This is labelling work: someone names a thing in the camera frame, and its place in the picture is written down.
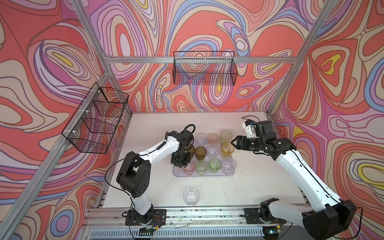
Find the yellow clear plastic cup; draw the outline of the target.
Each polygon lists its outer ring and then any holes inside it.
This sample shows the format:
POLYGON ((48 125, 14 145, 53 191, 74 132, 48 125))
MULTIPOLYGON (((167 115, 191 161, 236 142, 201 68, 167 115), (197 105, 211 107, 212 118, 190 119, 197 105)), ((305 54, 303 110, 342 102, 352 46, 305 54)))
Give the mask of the yellow clear plastic cup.
POLYGON ((232 156, 235 147, 230 142, 224 142, 221 144, 221 156, 222 158, 229 158, 232 156))

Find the pale green dimpled cup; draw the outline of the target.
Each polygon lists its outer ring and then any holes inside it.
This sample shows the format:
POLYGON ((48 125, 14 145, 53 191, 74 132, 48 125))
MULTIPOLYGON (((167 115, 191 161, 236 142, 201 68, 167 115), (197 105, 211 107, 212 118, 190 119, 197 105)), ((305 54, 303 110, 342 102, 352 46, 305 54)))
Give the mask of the pale green dimpled cup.
POLYGON ((225 142, 231 142, 233 139, 233 133, 230 130, 222 130, 220 132, 220 144, 225 142))

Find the pink clear glass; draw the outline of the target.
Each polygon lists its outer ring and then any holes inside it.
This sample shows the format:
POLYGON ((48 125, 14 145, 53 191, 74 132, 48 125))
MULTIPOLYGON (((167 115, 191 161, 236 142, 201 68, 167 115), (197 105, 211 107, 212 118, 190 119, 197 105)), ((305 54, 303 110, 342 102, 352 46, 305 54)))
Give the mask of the pink clear glass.
POLYGON ((190 176, 194 173, 196 169, 196 164, 193 161, 191 161, 186 166, 183 166, 182 169, 186 175, 190 176))

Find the olive brown glass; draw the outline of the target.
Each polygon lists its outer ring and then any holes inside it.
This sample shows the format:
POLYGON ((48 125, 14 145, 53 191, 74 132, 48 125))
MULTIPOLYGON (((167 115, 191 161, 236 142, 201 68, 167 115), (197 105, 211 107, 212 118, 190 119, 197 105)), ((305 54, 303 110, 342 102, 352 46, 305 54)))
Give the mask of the olive brown glass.
POLYGON ((195 156, 198 161, 203 161, 207 155, 206 148, 200 146, 195 149, 195 156))

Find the light green dimpled cup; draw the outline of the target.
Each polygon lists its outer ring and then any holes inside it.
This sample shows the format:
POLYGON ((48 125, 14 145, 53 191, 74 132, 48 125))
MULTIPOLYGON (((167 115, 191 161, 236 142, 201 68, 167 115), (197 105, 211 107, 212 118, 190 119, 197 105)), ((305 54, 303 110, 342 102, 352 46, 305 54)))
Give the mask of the light green dimpled cup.
POLYGON ((198 161, 196 163, 196 171, 200 176, 203 176, 208 171, 209 165, 205 161, 198 161))

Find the clear faceted glass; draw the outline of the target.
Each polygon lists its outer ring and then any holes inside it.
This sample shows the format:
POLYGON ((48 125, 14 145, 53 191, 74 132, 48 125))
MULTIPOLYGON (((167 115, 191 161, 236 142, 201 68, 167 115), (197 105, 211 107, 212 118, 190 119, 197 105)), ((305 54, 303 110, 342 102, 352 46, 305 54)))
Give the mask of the clear faceted glass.
POLYGON ((222 159, 222 172, 224 175, 232 175, 235 172, 237 163, 233 158, 222 159))

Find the pink dimpled cup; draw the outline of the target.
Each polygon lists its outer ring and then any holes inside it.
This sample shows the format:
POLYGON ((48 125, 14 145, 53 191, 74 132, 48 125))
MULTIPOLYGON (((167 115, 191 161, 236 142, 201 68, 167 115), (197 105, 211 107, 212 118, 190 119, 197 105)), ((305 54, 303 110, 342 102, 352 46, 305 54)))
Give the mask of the pink dimpled cup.
POLYGON ((217 135, 217 134, 214 134, 214 133, 212 133, 212 134, 209 134, 208 135, 208 144, 210 145, 210 144, 215 144, 215 145, 217 145, 218 143, 219 143, 219 136, 217 135))

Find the clear textured glass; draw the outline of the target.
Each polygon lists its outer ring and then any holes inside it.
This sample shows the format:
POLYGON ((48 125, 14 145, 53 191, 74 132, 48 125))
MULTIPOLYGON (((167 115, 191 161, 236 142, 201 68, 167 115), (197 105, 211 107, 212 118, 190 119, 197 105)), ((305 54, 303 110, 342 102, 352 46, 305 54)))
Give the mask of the clear textured glass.
POLYGON ((210 158, 215 158, 219 153, 221 149, 218 144, 209 144, 207 145, 207 155, 210 158))

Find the bright green glass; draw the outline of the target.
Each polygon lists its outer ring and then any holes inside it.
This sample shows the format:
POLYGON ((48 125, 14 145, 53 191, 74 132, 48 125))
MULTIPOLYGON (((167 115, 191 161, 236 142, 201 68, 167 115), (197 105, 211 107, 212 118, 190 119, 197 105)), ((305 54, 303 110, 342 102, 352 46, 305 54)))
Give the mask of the bright green glass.
POLYGON ((209 170, 211 173, 215 174, 219 171, 219 169, 222 167, 222 163, 219 159, 210 159, 209 161, 209 170))

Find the large olive green glass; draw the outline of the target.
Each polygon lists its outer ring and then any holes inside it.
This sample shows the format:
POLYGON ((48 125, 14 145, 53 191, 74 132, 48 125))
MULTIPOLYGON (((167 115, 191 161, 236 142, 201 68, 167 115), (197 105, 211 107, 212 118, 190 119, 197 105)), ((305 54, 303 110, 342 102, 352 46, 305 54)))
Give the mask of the large olive green glass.
POLYGON ((187 146, 187 152, 190 153, 190 160, 192 160, 195 155, 195 147, 193 146, 193 144, 189 144, 187 146))

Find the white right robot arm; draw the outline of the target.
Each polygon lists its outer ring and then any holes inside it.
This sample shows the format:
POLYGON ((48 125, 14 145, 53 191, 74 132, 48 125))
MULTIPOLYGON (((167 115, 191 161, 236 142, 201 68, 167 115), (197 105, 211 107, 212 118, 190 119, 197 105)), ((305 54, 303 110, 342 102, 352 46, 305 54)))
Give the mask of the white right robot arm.
POLYGON ((264 223, 282 219, 303 227, 315 240, 327 240, 347 230, 357 207, 332 191, 302 159, 287 138, 262 141, 261 138, 237 136, 231 141, 237 150, 264 153, 272 157, 293 178, 310 206, 300 207, 277 198, 261 202, 258 217, 264 223))

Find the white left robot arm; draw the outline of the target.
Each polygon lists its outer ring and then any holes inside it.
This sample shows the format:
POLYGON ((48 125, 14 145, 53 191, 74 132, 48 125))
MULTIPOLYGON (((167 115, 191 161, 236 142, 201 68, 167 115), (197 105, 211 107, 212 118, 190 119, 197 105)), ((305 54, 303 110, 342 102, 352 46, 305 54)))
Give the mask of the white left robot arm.
POLYGON ((169 155, 172 165, 178 168, 187 166, 191 161, 187 147, 193 140, 193 133, 186 129, 180 133, 172 131, 166 133, 165 139, 152 148, 140 153, 129 152, 126 155, 116 182, 122 190, 128 192, 136 214, 147 217, 153 209, 146 194, 152 167, 169 155))

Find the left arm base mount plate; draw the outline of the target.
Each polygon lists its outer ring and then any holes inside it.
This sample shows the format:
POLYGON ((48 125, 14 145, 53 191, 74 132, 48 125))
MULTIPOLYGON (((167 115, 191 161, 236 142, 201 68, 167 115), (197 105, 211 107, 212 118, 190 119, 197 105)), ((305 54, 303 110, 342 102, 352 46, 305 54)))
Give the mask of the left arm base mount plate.
POLYGON ((150 209, 145 215, 140 215, 134 209, 126 212, 126 226, 158 226, 161 227, 166 223, 166 209, 150 209))

